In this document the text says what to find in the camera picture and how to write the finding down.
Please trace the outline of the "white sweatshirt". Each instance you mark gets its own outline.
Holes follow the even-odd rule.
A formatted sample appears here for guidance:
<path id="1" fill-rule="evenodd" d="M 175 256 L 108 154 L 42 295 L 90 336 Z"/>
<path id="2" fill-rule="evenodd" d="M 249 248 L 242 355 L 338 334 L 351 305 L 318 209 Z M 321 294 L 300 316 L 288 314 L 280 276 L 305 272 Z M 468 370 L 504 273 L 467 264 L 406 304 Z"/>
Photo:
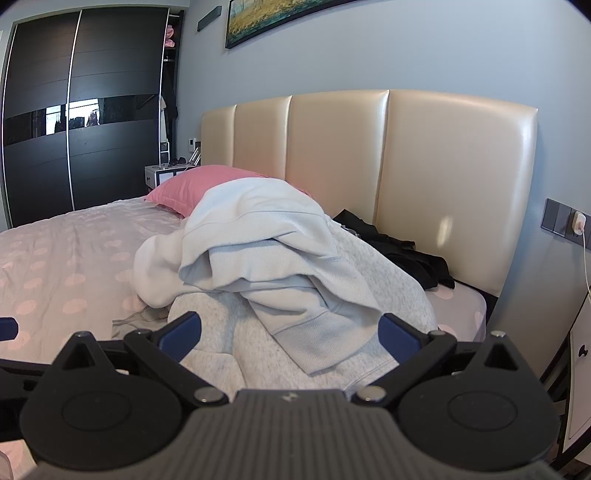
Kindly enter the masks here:
<path id="1" fill-rule="evenodd" d="M 377 302 L 367 285 L 346 286 L 359 273 L 339 256 L 329 221 L 324 210 L 186 218 L 183 227 L 138 248 L 132 286 L 151 307 L 184 293 L 237 293 L 270 332 L 304 323 L 322 306 L 356 307 L 346 320 L 368 323 Z"/>

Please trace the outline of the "grey fleece blanket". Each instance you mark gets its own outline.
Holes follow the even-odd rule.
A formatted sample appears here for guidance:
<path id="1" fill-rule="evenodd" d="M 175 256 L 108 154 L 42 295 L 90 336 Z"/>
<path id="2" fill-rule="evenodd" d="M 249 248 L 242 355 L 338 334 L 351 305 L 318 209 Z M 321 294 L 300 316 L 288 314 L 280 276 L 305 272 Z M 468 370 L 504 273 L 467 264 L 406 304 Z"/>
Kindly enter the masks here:
<path id="1" fill-rule="evenodd" d="M 436 329 L 436 316 L 417 280 L 335 221 L 329 221 L 339 256 L 359 275 L 349 289 L 367 285 L 377 302 L 370 321 L 348 321 L 358 308 L 315 307 L 304 323 L 270 332 L 242 295 L 192 293 L 177 297 L 168 313 L 188 311 L 201 319 L 201 338 L 183 366 L 229 397 L 242 389 L 338 389 L 352 394 L 402 361 L 378 339 L 378 323 L 392 313 L 422 333 Z"/>

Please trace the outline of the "black garment on bed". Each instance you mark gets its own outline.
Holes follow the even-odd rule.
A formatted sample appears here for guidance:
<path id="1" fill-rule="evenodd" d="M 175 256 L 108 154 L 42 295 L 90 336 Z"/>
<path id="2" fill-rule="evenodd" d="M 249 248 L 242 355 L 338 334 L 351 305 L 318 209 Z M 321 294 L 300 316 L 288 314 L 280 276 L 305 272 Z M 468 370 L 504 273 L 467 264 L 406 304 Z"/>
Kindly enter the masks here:
<path id="1" fill-rule="evenodd" d="M 433 290 L 438 286 L 455 288 L 455 279 L 443 257 L 419 251 L 414 241 L 383 234 L 348 210 L 339 212 L 334 220 L 412 276 L 424 290 Z"/>

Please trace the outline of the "polka dot bed cover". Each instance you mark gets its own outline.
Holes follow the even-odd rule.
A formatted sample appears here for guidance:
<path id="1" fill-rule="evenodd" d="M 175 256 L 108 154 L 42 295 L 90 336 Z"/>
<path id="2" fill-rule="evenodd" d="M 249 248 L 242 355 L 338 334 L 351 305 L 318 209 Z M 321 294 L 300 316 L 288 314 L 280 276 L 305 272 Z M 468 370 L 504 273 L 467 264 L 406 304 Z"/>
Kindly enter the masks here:
<path id="1" fill-rule="evenodd" d="M 396 360 L 370 341 L 345 361 L 308 374 L 235 288 L 194 284 L 177 264 L 135 280 L 140 245 L 183 227 L 171 211 L 131 199 L 3 232 L 1 312 L 16 319 L 19 331 L 2 344 L 2 356 L 49 363 L 77 331 L 117 339 L 194 311 L 201 338 L 183 365 L 228 395 L 245 388 L 353 392 L 396 367 Z"/>

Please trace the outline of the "pink pillow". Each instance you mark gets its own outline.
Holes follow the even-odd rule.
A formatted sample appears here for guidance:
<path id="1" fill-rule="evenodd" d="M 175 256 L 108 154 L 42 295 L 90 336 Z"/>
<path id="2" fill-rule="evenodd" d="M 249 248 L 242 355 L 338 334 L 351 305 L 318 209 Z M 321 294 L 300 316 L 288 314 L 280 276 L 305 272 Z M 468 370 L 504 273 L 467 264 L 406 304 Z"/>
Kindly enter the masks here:
<path id="1" fill-rule="evenodd" d="M 192 222 L 235 220 L 252 212 L 320 213 L 308 193 L 280 178 L 235 167 L 195 167 L 160 184 L 145 197 Z"/>

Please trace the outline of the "white nightstand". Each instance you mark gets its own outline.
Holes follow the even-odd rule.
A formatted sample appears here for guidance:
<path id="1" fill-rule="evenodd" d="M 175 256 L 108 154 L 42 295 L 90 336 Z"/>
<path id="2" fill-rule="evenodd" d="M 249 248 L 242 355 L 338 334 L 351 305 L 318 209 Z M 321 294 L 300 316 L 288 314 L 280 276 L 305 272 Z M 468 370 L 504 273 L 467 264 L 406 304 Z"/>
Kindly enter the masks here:
<path id="1" fill-rule="evenodd" d="M 161 164 L 161 165 L 150 165 L 144 167 L 144 183 L 148 191 L 151 191 L 162 183 L 166 182 L 170 178 L 177 176 L 184 171 L 193 169 L 192 164 L 180 164 L 172 165 Z"/>

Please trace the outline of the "white right bedside cabinet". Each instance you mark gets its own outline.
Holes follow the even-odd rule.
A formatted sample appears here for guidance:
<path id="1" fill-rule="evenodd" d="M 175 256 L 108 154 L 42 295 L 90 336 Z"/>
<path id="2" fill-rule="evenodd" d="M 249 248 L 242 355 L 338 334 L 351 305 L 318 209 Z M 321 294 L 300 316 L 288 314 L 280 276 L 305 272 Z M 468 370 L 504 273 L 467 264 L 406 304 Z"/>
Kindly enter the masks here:
<path id="1" fill-rule="evenodd" d="M 563 452 L 590 431 L 590 302 L 585 299 L 569 332 L 570 395 Z"/>

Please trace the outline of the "beige padded headboard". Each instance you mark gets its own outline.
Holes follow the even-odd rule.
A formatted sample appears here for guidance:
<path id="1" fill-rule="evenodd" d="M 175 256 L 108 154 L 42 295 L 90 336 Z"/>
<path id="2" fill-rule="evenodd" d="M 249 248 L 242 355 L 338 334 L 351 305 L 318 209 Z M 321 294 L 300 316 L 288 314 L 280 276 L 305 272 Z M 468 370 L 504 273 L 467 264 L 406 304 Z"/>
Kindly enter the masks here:
<path id="1" fill-rule="evenodd" d="M 286 180 L 443 257 L 491 295 L 505 285 L 535 165 L 536 108 L 419 90 L 349 90 L 209 110 L 201 161 Z"/>

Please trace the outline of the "black sliding wardrobe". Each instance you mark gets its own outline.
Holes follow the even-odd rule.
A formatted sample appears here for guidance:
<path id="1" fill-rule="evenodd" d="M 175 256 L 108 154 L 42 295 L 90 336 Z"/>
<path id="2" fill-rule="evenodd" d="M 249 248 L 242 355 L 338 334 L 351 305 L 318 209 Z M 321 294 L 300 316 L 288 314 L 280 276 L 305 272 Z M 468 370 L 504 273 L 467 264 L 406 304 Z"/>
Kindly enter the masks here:
<path id="1" fill-rule="evenodd" d="M 167 20 L 162 7 L 115 6 L 16 26 L 2 90 L 10 226 L 144 193 Z"/>

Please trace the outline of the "framed landscape painting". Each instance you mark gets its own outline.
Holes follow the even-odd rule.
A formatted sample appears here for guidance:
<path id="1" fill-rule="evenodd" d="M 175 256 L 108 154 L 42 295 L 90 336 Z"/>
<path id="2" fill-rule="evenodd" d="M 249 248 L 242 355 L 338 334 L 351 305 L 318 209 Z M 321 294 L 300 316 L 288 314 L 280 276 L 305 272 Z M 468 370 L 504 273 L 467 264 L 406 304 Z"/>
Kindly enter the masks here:
<path id="1" fill-rule="evenodd" d="M 228 5 L 225 48 L 232 49 L 254 37 L 352 0 L 231 0 Z"/>

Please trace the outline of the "wall socket panel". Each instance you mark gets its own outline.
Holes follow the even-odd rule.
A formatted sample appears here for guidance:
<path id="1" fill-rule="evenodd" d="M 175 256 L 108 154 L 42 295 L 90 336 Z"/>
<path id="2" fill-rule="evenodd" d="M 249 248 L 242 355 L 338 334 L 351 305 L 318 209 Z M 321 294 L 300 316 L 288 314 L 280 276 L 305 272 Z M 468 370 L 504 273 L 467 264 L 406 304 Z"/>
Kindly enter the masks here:
<path id="1" fill-rule="evenodd" d="M 571 223 L 572 215 L 576 209 L 562 204 L 551 198 L 546 199 L 541 228 L 567 241 L 582 245 L 580 237 L 573 234 Z M 590 246 L 590 215 L 584 213 L 586 221 L 586 245 Z"/>

